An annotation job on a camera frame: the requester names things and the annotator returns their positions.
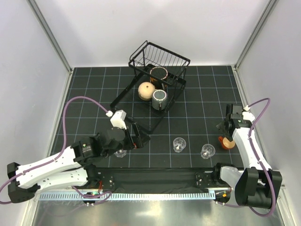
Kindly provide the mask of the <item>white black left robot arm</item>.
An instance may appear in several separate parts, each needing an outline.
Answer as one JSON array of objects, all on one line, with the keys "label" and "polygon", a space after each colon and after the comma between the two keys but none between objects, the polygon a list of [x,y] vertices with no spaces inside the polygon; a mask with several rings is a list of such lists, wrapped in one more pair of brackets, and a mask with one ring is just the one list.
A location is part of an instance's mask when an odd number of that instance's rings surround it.
[{"label": "white black left robot arm", "polygon": [[137,123],[128,128],[112,127],[92,137],[83,138],[61,152],[27,165],[12,162],[7,165],[10,203],[21,203],[41,191],[66,186],[96,188],[100,176],[96,163],[118,151],[143,148],[150,137]]}]

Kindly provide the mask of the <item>orange ceramic mug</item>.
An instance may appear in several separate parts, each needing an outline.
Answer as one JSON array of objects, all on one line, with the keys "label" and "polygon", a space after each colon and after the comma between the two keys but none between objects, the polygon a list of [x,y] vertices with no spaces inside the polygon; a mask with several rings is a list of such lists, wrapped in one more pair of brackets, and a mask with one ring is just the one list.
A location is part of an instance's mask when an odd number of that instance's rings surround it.
[{"label": "orange ceramic mug", "polygon": [[223,149],[229,150],[235,147],[235,141],[229,141],[226,137],[218,137],[218,140]]}]

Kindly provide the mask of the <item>grey-green ceramic mug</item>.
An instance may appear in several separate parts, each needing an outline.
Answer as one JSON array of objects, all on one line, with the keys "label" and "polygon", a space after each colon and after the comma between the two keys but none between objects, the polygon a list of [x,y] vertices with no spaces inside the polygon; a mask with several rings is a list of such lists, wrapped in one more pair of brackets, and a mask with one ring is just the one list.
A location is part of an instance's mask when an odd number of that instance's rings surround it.
[{"label": "grey-green ceramic mug", "polygon": [[152,94],[151,104],[155,110],[161,111],[165,109],[167,105],[167,93],[161,89],[155,90]]}]

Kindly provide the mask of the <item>black mug with pink rim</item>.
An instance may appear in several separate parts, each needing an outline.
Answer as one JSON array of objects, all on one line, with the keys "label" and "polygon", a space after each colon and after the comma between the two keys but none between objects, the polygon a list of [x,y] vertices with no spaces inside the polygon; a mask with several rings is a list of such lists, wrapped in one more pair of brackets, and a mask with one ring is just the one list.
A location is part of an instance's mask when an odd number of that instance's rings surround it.
[{"label": "black mug with pink rim", "polygon": [[155,86],[156,89],[162,89],[165,90],[166,85],[160,81],[165,81],[168,76],[168,71],[164,67],[154,67],[150,71],[150,82]]}]

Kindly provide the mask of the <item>beige ceramic mug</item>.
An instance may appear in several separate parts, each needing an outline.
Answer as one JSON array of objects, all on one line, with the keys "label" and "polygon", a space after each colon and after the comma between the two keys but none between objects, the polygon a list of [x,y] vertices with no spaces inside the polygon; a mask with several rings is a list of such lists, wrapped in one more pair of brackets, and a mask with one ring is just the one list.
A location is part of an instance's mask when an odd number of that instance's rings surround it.
[{"label": "beige ceramic mug", "polygon": [[150,101],[155,92],[155,86],[150,82],[143,82],[138,87],[138,96],[143,101]]}]

